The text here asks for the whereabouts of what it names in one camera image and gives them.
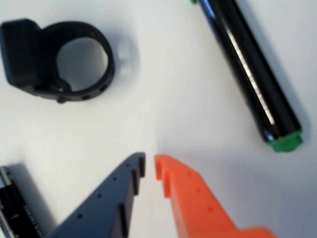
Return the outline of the blue-grey gripper finger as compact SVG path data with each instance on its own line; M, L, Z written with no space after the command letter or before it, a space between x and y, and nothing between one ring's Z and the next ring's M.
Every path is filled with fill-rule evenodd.
M145 166L145 153L130 155L48 237L128 237L133 200Z

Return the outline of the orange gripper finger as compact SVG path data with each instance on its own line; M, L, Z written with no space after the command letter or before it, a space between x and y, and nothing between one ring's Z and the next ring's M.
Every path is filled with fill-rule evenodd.
M192 167L167 154L157 154L154 160L156 178L170 200L180 238L275 237L264 227L238 228Z

